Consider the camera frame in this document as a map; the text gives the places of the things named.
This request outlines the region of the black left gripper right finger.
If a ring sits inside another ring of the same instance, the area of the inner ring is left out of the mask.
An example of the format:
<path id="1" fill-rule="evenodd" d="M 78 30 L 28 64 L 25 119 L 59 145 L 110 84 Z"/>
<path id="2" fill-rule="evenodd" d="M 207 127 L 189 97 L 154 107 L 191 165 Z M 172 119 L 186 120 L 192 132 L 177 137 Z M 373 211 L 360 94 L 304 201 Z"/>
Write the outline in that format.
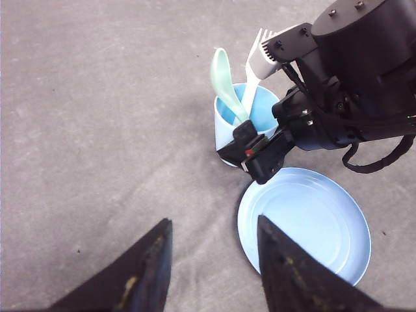
<path id="1" fill-rule="evenodd" d="M 266 216 L 257 219 L 259 267 L 269 311 L 385 311 L 320 264 Z"/>

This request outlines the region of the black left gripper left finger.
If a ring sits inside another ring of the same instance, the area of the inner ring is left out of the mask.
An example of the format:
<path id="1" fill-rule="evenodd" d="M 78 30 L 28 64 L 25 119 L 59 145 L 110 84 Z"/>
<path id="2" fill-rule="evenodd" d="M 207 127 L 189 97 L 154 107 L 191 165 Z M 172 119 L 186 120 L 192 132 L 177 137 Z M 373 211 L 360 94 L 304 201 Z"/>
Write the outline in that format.
<path id="1" fill-rule="evenodd" d="M 172 221 L 163 218 L 113 263 L 45 310 L 164 311 L 172 241 Z"/>

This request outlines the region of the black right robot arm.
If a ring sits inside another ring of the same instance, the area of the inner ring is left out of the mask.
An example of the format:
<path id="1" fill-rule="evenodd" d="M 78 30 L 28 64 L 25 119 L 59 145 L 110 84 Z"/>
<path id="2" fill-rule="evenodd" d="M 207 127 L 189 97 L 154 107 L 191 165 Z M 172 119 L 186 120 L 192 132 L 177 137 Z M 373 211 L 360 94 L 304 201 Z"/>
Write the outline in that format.
<path id="1" fill-rule="evenodd" d="M 218 150 L 259 184 L 295 147 L 344 148 L 344 166 L 369 174 L 413 145 L 414 1 L 336 1 L 314 23 L 264 39 L 250 66 L 260 79 L 282 70 L 293 82 L 272 106 L 278 128 L 271 137 L 245 121 Z"/>

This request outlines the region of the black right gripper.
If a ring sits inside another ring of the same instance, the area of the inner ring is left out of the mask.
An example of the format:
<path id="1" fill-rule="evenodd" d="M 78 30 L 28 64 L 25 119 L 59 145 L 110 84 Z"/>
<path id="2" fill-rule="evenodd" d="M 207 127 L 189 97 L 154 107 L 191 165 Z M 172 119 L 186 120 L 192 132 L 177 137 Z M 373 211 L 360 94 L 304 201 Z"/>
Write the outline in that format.
<path id="1" fill-rule="evenodd" d="M 281 131 L 271 138 L 251 120 L 217 150 L 264 185 L 294 145 L 344 148 L 415 135 L 415 29 L 347 26 L 319 33 L 304 23 L 272 38 L 266 50 L 294 83 L 272 113 Z"/>

